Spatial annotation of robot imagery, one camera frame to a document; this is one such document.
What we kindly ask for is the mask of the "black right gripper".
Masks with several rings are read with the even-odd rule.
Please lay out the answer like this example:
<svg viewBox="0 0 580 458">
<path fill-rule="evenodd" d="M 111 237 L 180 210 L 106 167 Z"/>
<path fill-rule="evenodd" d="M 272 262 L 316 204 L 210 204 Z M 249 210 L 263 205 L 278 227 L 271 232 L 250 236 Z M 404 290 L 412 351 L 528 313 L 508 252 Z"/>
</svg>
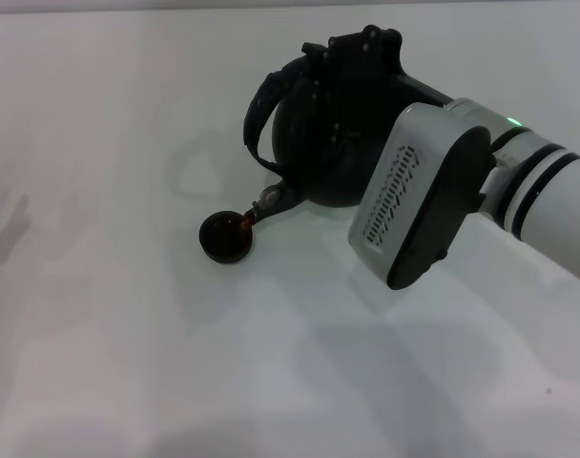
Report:
<svg viewBox="0 0 580 458">
<path fill-rule="evenodd" d="M 376 26 L 332 37 L 328 46 L 302 44 L 308 60 L 326 60 L 312 72 L 314 113 L 307 126 L 314 147 L 377 157 L 409 105 L 443 107 L 452 101 L 404 71 L 402 44 L 398 31 Z"/>
</svg>

